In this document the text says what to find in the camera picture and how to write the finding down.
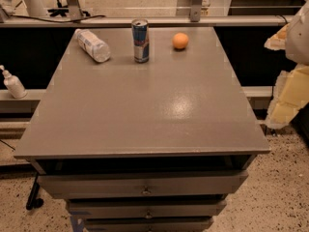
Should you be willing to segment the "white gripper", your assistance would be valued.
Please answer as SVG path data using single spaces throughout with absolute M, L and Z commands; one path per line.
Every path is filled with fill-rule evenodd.
M 284 50 L 286 57 L 298 65 L 290 72 L 282 71 L 276 79 L 273 99 L 265 124 L 280 130 L 290 124 L 300 109 L 309 102 L 309 1 L 290 22 L 267 39 L 264 47 Z

